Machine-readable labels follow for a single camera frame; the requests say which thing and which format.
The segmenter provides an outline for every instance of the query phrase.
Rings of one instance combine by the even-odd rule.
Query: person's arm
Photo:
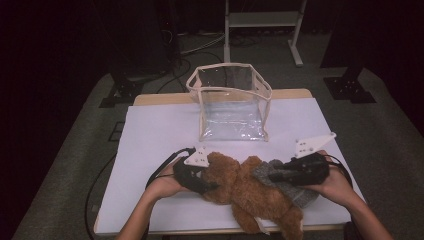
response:
[[[182,187],[177,180],[172,176],[173,165],[178,160],[168,165],[141,195],[140,200],[135,206],[133,212],[128,218],[125,225],[122,227],[115,239],[117,240],[140,240],[146,231],[147,225],[152,215],[153,207],[156,202],[165,197],[175,195],[180,191],[188,191]]]
[[[320,185],[305,186],[319,192],[323,197],[345,207],[355,222],[356,227],[366,240],[391,240],[390,233],[378,220],[374,212],[352,189],[343,173],[336,166],[330,165],[330,175]]]

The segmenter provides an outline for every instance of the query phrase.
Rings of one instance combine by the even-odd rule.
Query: white paper sheet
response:
[[[219,151],[240,162],[251,155],[257,155],[264,161],[279,159],[287,162],[294,156],[296,139],[331,132],[313,98],[272,100],[266,128],[269,142],[199,142],[197,104],[129,107],[95,232],[119,232],[150,175],[172,153],[182,148],[205,146],[209,151]],[[323,149],[347,167],[336,140]],[[355,190],[361,195],[353,181]],[[322,197],[304,209],[304,225],[340,224],[349,220],[350,215],[343,207]],[[264,226],[275,224],[264,221]],[[161,199],[154,207],[150,222],[151,232],[231,228],[239,226],[230,206],[206,202],[196,193],[179,193]]]

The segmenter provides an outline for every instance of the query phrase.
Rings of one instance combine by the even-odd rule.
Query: wooden table edge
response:
[[[303,231],[331,231],[343,230],[344,224],[322,224],[322,225],[305,225]],[[265,228],[270,233],[281,232],[279,227]],[[184,231],[158,231],[149,232],[149,235],[214,235],[214,234],[238,234],[245,233],[241,228],[231,229],[204,229],[204,230],[184,230]]]
[[[273,89],[272,99],[312,98],[308,89]],[[134,106],[193,103],[189,93],[142,94],[134,100]]]

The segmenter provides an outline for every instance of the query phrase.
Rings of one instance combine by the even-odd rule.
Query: metal stand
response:
[[[134,99],[143,89],[143,83],[134,83],[126,78],[120,71],[111,70],[115,84],[106,98],[103,98],[99,108],[113,108],[119,103],[133,103]]]
[[[324,78],[324,82],[335,100],[350,100],[352,103],[375,103],[371,93],[364,90],[358,81],[362,65],[349,66],[342,77]]]
[[[293,39],[289,40],[290,51],[297,67],[303,62],[296,44],[302,25],[307,0],[302,0],[299,11],[288,12],[248,12],[230,13],[229,0],[225,1],[225,43],[224,62],[231,62],[230,56],[230,28],[234,27],[284,27],[294,26]]]

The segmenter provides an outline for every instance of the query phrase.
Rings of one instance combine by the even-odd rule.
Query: black cable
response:
[[[170,177],[170,176],[174,176],[174,174],[172,173],[172,174],[159,175],[155,179],[160,178],[160,177]]]
[[[97,174],[96,178],[94,179],[94,182],[90,186],[90,190],[87,193],[87,197],[85,199],[85,207],[84,207],[84,222],[85,222],[85,230],[87,231],[87,234],[91,240],[94,240],[94,236],[91,234],[90,227],[88,225],[88,218],[87,218],[87,209],[88,209],[88,200],[90,199],[91,192],[93,191],[94,185],[96,185],[97,180],[99,180],[100,175],[103,173],[103,171],[106,169],[109,164],[115,160],[116,153],[107,161],[107,163],[103,166],[102,170]]]
[[[247,10],[247,12],[252,11],[252,9],[253,9],[253,7],[255,6],[256,2],[257,2],[257,0],[254,0],[254,1],[253,1],[252,5],[250,5],[250,8]]]
[[[189,53],[196,52],[196,51],[200,51],[200,50],[203,50],[203,49],[206,49],[206,48],[211,48],[212,46],[215,46],[218,43],[221,43],[220,45],[223,45],[223,41],[224,41],[224,35],[221,35],[220,37],[216,38],[215,40],[212,40],[212,41],[210,41],[210,42],[208,42],[206,44],[203,44],[200,47],[197,47],[197,48],[191,49],[191,50],[187,50],[187,51],[182,51],[181,52],[181,55],[189,54]]]
[[[163,169],[166,168],[180,153],[182,152],[188,152],[189,155],[191,155],[195,151],[193,148],[183,148],[177,152],[174,152],[171,156],[168,157],[159,167],[156,169],[156,171],[150,176],[149,180],[147,180],[145,189],[158,177],[160,172],[162,172]],[[147,240],[147,237],[149,235],[149,228],[150,228],[150,222],[147,224],[146,230],[144,230],[143,236],[141,237],[141,240]]]
[[[211,53],[211,52],[191,52],[191,53],[186,53],[186,54],[184,54],[184,56],[191,56],[191,55],[195,55],[195,54],[209,54],[209,55],[211,55],[211,56],[214,56],[216,59],[218,59],[218,61],[220,62],[220,63],[223,63],[224,61],[222,61],[222,59],[218,56],[218,55],[216,55],[216,54],[213,54],[213,53]]]
[[[143,85],[146,82],[151,82],[151,81],[154,81],[154,80],[161,79],[161,78],[165,77],[166,75],[168,75],[168,73],[169,73],[168,71],[164,71],[164,72],[161,72],[161,73],[159,73],[156,76],[151,77],[151,78],[143,78],[143,79],[136,80],[136,81],[131,81],[131,80],[129,80],[129,81],[131,83],[136,84],[136,85]]]
[[[181,77],[181,76],[177,76],[177,75],[175,74],[174,69],[172,69],[172,76],[174,76],[174,78],[176,78],[176,80],[177,80],[178,84],[180,84],[181,90],[185,93],[185,92],[186,92],[186,87],[185,87],[185,86],[184,86],[184,84],[181,82],[181,79],[180,79],[180,77]]]
[[[168,85],[168,84],[170,84],[171,82],[173,82],[173,81],[175,81],[175,80],[178,80],[180,77],[182,77],[182,76],[184,76],[186,73],[188,73],[189,71],[190,71],[190,69],[191,69],[191,63],[189,62],[189,61],[187,61],[187,60],[185,60],[185,59],[181,59],[182,61],[184,61],[184,62],[186,62],[187,64],[188,64],[188,68],[187,68],[187,70],[186,71],[184,71],[184,73],[182,73],[181,75],[178,75],[178,76],[176,76],[176,77],[174,77],[174,78],[172,78],[171,80],[169,80],[169,81],[167,81],[166,83],[164,83],[164,84],[162,84],[162,86],[156,91],[156,93],[158,94],[158,93],[160,93],[160,91],[166,86],[166,85]]]
[[[215,32],[215,33],[195,33],[195,36],[203,37],[203,38],[210,38],[210,39],[217,39],[222,37],[222,32]]]
[[[339,162],[339,163],[329,162],[328,164],[338,167],[343,172],[343,175],[345,176],[346,180],[349,182],[350,186],[353,188],[352,177],[350,176],[349,172],[347,171],[346,167],[342,164],[342,162],[338,158],[328,154],[323,156],[330,157],[332,159],[335,159],[337,162]]]
[[[243,12],[244,11],[244,7],[246,6],[246,2],[247,2],[247,0],[244,0],[243,7],[241,7],[240,12]]]
[[[258,39],[259,39],[258,41],[256,41],[252,37],[246,37],[246,36],[243,36],[243,35],[242,36],[239,36],[239,37],[242,37],[243,38],[243,41],[240,40],[241,44],[236,45],[234,43],[231,43],[231,46],[232,47],[235,47],[235,48],[248,48],[248,47],[254,46],[254,45],[259,44],[259,43],[262,42],[262,38],[260,37],[260,35],[258,36]]]

